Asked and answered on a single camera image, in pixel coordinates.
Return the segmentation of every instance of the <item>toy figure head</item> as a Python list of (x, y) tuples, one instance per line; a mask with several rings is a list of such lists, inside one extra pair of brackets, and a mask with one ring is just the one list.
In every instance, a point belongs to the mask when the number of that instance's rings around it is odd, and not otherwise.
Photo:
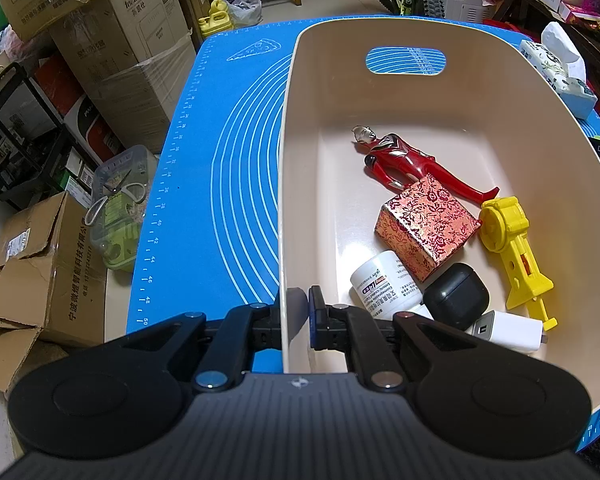
[(356, 126), (352, 129), (353, 135), (356, 137), (356, 142), (360, 144), (370, 144), (376, 140), (376, 134), (373, 133), (371, 128), (366, 126)]

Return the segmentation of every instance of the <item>metal screw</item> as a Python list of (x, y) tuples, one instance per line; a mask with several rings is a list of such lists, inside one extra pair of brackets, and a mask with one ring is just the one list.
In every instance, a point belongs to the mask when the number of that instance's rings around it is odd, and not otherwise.
[(228, 380), (225, 374), (217, 370), (208, 370), (196, 375), (196, 384), (210, 390), (224, 386)]
[(384, 370), (371, 376), (371, 382), (379, 388), (395, 388), (402, 384), (402, 376), (396, 372)]

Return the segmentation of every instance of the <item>white jar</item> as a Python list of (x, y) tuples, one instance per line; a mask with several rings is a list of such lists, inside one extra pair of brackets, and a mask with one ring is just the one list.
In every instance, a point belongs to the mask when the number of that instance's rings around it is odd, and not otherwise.
[(359, 266), (350, 278), (365, 308), (377, 319), (411, 310), (422, 303), (422, 293), (393, 251), (385, 251)]

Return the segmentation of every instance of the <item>tissue pack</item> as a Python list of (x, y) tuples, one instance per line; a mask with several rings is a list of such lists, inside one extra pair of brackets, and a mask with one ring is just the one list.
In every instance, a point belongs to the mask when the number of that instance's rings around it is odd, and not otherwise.
[(598, 98), (580, 79), (568, 77), (560, 60), (547, 47), (533, 41), (522, 40), (520, 52), (560, 96), (574, 117), (586, 119)]
[(376, 233), (423, 282), (479, 227), (479, 220), (426, 175), (382, 206)]

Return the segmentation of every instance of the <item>blue silicone mat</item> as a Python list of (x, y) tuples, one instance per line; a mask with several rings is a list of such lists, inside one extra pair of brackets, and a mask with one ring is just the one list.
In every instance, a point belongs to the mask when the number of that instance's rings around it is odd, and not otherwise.
[[(174, 113), (138, 247), (127, 332), (181, 312), (224, 317), (278, 291), (278, 139), (298, 34), (330, 18), (216, 34), (202, 46)], [(518, 46), (526, 36), (481, 28)], [(435, 73), (437, 51), (377, 48), (375, 72)], [(600, 135), (594, 113), (580, 121)], [(254, 369), (282, 371), (276, 351)]]

